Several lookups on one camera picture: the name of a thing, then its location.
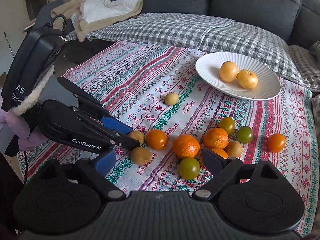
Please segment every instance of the oval plate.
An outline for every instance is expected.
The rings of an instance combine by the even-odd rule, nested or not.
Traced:
[[[238,81],[225,83],[220,79],[219,69],[226,61],[232,61],[238,70],[247,69],[258,77],[258,85],[254,89],[242,88]],[[254,58],[231,52],[215,52],[202,56],[196,62],[196,71],[209,85],[215,89],[246,100],[264,101],[276,97],[281,85],[276,74]]]

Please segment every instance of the screw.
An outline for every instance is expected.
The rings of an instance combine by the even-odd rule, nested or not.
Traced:
[[[198,196],[200,198],[208,198],[208,197],[210,197],[210,195],[211,195],[211,192],[206,189],[199,189],[196,191],[196,196]]]
[[[123,192],[121,190],[111,190],[108,192],[109,198],[121,198],[123,196]]]

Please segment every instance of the person's hand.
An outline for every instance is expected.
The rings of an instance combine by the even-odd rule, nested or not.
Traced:
[[[12,111],[6,112],[2,110],[2,101],[3,99],[0,96],[0,130],[4,124],[7,123],[12,132],[19,137],[18,144],[21,151],[32,151],[48,140],[47,137],[39,131],[38,127],[30,133],[30,128],[22,117],[16,116]]]

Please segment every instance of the green fruit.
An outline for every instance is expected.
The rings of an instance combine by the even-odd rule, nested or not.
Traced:
[[[253,139],[253,132],[249,126],[241,127],[237,131],[237,140],[241,143],[250,143]]]
[[[194,179],[199,175],[200,164],[194,158],[185,158],[180,162],[179,174],[184,179]]]
[[[231,117],[224,117],[218,123],[218,127],[222,128],[228,135],[230,135],[235,129],[235,121],[233,121]]]

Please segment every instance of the beige fleece blanket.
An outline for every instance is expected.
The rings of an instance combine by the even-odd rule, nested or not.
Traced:
[[[116,22],[137,16],[142,10],[143,0],[71,0],[51,11],[51,17],[63,14],[74,17],[74,27],[80,42],[90,32],[100,30]],[[62,30],[63,19],[58,18],[53,27]]]

